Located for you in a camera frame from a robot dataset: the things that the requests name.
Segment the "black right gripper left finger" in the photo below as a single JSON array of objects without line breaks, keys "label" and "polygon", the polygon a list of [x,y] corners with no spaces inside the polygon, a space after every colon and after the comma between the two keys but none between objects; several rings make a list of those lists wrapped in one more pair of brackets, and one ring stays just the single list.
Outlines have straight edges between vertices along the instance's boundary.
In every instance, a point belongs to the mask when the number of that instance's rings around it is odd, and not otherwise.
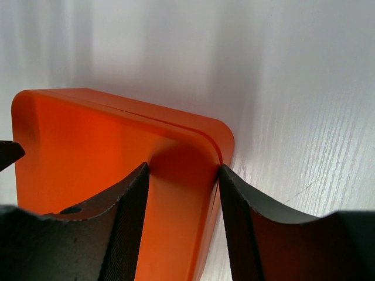
[{"label": "black right gripper left finger", "polygon": [[2,280],[134,280],[149,168],[58,214],[1,206]]}]

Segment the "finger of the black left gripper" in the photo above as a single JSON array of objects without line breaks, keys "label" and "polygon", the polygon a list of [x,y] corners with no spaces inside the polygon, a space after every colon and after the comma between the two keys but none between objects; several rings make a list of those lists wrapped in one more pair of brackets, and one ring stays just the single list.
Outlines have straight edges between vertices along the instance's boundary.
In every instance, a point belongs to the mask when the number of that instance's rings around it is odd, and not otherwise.
[{"label": "finger of the black left gripper", "polygon": [[24,149],[11,140],[0,141],[0,171],[5,170],[25,155]]}]

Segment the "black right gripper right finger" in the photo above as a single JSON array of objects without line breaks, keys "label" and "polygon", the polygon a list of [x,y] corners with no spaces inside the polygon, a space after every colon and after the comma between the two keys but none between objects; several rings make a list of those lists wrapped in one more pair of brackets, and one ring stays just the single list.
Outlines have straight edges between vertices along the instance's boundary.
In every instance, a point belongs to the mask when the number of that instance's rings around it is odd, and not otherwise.
[{"label": "black right gripper right finger", "polygon": [[219,189],[234,280],[373,280],[374,212],[322,218],[246,183],[228,166]]}]

